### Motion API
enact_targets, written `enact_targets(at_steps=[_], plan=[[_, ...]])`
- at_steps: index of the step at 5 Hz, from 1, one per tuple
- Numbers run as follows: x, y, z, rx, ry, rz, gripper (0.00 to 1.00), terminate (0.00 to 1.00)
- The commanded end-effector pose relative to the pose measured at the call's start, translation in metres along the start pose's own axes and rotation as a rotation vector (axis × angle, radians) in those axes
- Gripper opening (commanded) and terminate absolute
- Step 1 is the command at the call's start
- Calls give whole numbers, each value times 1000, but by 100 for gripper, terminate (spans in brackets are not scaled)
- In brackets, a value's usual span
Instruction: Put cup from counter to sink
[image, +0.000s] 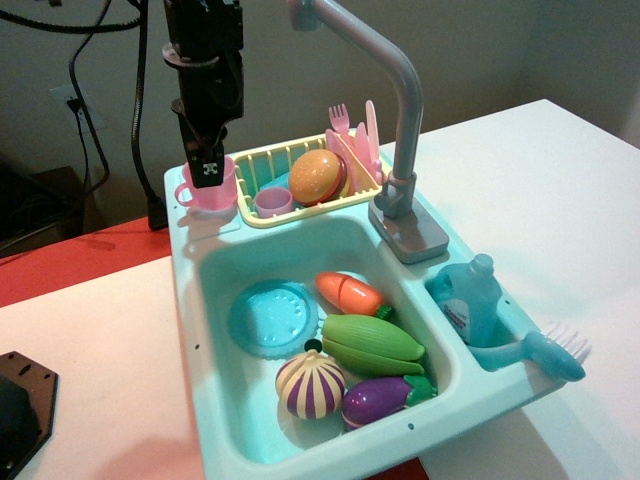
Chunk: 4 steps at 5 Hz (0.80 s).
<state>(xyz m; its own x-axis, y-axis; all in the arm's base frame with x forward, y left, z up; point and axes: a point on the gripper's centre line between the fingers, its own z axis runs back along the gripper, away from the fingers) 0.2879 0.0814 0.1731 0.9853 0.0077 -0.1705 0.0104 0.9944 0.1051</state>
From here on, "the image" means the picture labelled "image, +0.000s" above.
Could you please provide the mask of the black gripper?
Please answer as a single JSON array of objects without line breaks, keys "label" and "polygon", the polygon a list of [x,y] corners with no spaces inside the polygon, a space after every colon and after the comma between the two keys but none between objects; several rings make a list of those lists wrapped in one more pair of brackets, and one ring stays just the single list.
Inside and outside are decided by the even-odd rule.
[{"label": "black gripper", "polygon": [[196,188],[221,186],[225,173],[226,124],[244,113],[243,61],[238,50],[224,50],[197,61],[170,50],[180,97],[172,110],[178,117],[192,183]]}]

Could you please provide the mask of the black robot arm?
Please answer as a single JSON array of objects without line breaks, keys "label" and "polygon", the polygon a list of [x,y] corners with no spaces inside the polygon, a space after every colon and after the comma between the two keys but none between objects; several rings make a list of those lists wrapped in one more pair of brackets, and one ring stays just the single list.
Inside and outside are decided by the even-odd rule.
[{"label": "black robot arm", "polygon": [[172,101],[195,187],[224,181],[226,124],[244,114],[243,9],[238,1],[166,1],[165,63],[180,96]]}]

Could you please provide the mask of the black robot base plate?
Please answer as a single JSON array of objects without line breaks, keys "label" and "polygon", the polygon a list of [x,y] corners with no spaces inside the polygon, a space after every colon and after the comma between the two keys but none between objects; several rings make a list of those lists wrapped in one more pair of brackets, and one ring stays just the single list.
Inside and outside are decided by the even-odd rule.
[{"label": "black robot base plate", "polygon": [[2,479],[15,479],[51,437],[58,379],[17,351],[1,355]]}]

